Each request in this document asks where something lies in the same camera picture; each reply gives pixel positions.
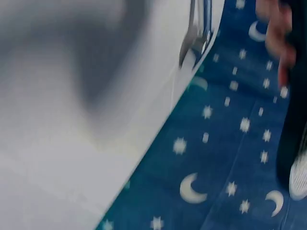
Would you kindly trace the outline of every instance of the crescent moon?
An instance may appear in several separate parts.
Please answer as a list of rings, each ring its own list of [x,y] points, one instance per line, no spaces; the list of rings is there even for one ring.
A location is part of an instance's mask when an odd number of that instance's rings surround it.
[[[190,85],[197,85],[207,91],[208,83],[204,78],[194,77],[190,83]]]
[[[191,188],[191,184],[196,180],[197,173],[185,177],[180,185],[180,195],[182,199],[190,204],[199,204],[207,199],[207,194],[200,194]]]
[[[283,194],[277,190],[270,191],[267,196],[265,197],[265,200],[272,200],[276,204],[276,209],[272,213],[272,217],[276,216],[280,210],[282,210],[283,207]]]
[[[256,26],[257,26],[258,21],[255,21],[249,28],[248,35],[250,36],[251,39],[255,40],[256,42],[264,42],[266,34],[261,34]]]

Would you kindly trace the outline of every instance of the white star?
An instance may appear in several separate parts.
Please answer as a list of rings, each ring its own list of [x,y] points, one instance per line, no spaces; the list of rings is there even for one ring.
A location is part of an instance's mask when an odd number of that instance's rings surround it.
[[[281,89],[281,91],[280,91],[280,96],[281,96],[282,98],[286,98],[287,95],[288,95],[288,88],[285,87],[285,86],[283,86],[282,89]]]
[[[267,70],[270,71],[272,69],[272,65],[273,65],[273,62],[272,61],[268,61],[267,62]]]
[[[202,136],[203,143],[207,143],[209,139],[209,133],[204,133]]]
[[[270,139],[271,139],[271,132],[269,129],[266,129],[263,133],[263,137],[262,139],[265,141],[265,142],[269,142]]]
[[[240,54],[239,54],[240,59],[245,59],[246,57],[246,50],[245,49],[241,49],[240,50]]]
[[[245,7],[245,0],[236,0],[236,8],[241,10]]]
[[[258,115],[259,115],[259,116],[262,116],[262,114],[263,114],[263,108],[261,107],[261,108],[259,109]]]
[[[270,85],[270,80],[269,80],[268,78],[264,79],[264,81],[263,81],[263,87],[264,87],[265,89],[267,89],[267,88],[269,87],[269,85]]]
[[[266,163],[268,162],[268,152],[262,151],[261,153],[261,163]]]
[[[152,220],[151,224],[150,224],[150,227],[153,229],[153,230],[161,230],[164,226],[164,222],[163,220],[161,220],[161,217],[154,217],[154,219]]]
[[[214,56],[213,56],[213,61],[214,62],[218,62],[219,61],[219,55],[218,54],[215,54]]]
[[[177,138],[174,142],[173,146],[173,152],[176,154],[182,155],[187,148],[187,142],[184,140],[184,138]]]
[[[241,124],[240,124],[240,130],[246,133],[249,130],[249,125],[250,125],[250,121],[246,117],[243,117]]]
[[[231,90],[233,90],[233,91],[237,91],[238,90],[238,86],[239,86],[238,82],[236,82],[235,80],[232,80],[230,82],[229,88]]]
[[[238,68],[237,67],[234,67],[234,69],[232,70],[232,74],[233,75],[236,75],[236,72],[238,71]]]
[[[225,98],[224,105],[225,105],[226,107],[228,107],[228,106],[229,106],[229,103],[230,103],[230,97],[226,97],[226,98]]]
[[[109,220],[106,220],[106,221],[102,224],[102,229],[103,229],[103,230],[113,230],[113,222],[109,222]]]
[[[232,183],[229,183],[226,189],[226,193],[228,193],[228,196],[234,196],[236,193],[236,187],[237,185],[233,181]]]
[[[242,214],[248,212],[249,205],[250,205],[250,203],[248,202],[248,200],[242,201],[242,203],[240,205],[240,211],[242,212]]]
[[[203,109],[202,115],[205,117],[205,119],[210,119],[211,115],[212,115],[212,108],[209,106],[205,106],[205,108]]]

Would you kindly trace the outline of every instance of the blue bath mat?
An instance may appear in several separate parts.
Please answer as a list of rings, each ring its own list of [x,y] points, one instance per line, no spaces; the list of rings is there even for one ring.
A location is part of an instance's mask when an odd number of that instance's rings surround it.
[[[97,230],[306,230],[277,183],[288,107],[254,0],[226,0],[218,37]]]

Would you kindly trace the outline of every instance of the metal grab bar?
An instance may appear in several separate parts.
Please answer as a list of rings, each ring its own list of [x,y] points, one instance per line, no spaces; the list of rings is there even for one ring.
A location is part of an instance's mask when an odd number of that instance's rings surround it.
[[[195,13],[198,20],[194,23]],[[189,50],[192,50],[198,61],[205,52],[212,36],[212,0],[191,0],[189,27],[182,42],[179,54],[179,66],[182,67],[183,61]]]

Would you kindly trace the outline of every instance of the white shoe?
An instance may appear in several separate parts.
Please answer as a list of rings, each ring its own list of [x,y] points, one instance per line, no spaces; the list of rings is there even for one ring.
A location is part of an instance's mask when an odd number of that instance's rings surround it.
[[[307,196],[307,150],[296,158],[291,167],[289,192],[293,200]]]

